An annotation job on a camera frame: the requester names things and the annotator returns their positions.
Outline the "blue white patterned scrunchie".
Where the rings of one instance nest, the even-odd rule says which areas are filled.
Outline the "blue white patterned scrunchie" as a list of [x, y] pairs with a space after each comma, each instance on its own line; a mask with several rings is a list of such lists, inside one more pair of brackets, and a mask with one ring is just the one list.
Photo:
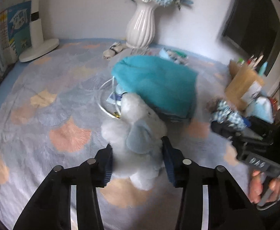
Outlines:
[[247, 127], [244, 118], [225, 99], [217, 98], [208, 102], [207, 110], [210, 112], [210, 122], [225, 123], [236, 131], [242, 131]]

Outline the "teal cloth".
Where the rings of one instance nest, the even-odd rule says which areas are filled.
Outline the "teal cloth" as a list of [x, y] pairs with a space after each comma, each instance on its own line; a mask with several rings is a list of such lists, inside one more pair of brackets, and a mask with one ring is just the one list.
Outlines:
[[195, 114], [198, 73], [185, 65], [158, 56], [129, 56], [113, 66], [112, 76], [123, 90], [174, 121]]

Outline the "clear plastic storage container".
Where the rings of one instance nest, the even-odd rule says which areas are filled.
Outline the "clear plastic storage container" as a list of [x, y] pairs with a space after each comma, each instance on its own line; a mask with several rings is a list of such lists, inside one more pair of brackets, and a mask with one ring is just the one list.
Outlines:
[[115, 119], [121, 118], [121, 100], [126, 91], [112, 76], [98, 89], [97, 105], [107, 116]]

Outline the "bamboo pen holder with label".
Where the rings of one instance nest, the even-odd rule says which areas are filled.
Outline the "bamboo pen holder with label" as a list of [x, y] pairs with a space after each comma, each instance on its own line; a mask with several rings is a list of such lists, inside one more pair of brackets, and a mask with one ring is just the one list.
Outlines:
[[232, 80], [225, 88], [225, 95], [239, 111], [244, 111], [264, 87], [264, 80], [245, 63], [240, 65], [230, 60], [228, 68]]

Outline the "blue floral table mat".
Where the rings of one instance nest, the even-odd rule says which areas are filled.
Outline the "blue floral table mat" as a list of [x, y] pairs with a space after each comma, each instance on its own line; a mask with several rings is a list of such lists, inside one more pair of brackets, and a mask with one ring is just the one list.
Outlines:
[[[69, 168], [94, 157], [106, 146], [100, 134], [108, 116], [99, 94], [111, 90], [111, 64], [102, 56], [109, 39], [62, 42], [30, 64], [18, 63], [0, 87], [0, 220], [12, 229], [23, 208], [51, 168]], [[249, 171], [235, 151], [210, 130], [206, 104], [223, 95], [227, 66], [188, 53], [198, 72], [195, 117], [168, 125], [171, 144], [201, 166], [225, 166], [247, 191]]]

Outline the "green round hair accessory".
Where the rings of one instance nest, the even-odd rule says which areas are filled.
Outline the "green round hair accessory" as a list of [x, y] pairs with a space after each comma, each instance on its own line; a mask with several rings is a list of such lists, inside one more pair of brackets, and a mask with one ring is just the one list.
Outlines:
[[181, 57], [181, 58], [187, 58], [188, 55], [186, 55], [184, 52], [180, 52], [177, 50], [171, 50], [171, 54], [177, 57]]

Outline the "black monitor screen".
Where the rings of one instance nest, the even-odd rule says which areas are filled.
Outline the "black monitor screen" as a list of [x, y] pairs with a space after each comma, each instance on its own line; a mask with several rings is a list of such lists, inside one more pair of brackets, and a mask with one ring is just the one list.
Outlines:
[[235, 0], [222, 36], [249, 56], [263, 56], [271, 71], [280, 52], [280, 20], [271, 0]]

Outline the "white ribbed ceramic vase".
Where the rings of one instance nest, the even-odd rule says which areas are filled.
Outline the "white ribbed ceramic vase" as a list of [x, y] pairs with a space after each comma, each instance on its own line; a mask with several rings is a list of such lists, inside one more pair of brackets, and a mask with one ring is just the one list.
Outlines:
[[148, 47], [155, 36], [154, 12], [160, 6], [155, 0], [134, 0], [136, 11], [126, 29], [129, 48]]

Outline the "white desk lamp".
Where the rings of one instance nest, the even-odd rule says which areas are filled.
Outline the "white desk lamp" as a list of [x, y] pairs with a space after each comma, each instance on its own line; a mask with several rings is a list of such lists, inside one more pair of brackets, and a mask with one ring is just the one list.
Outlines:
[[20, 54], [20, 62], [29, 62], [38, 59], [59, 46], [58, 39], [44, 39], [39, 12], [39, 1], [40, 0], [31, 0], [30, 37], [32, 46]]

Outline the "stack of children's books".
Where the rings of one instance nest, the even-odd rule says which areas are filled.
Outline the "stack of children's books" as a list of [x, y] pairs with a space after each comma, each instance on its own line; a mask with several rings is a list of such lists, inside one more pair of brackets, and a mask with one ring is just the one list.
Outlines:
[[0, 76], [32, 46], [31, 1], [0, 0]]

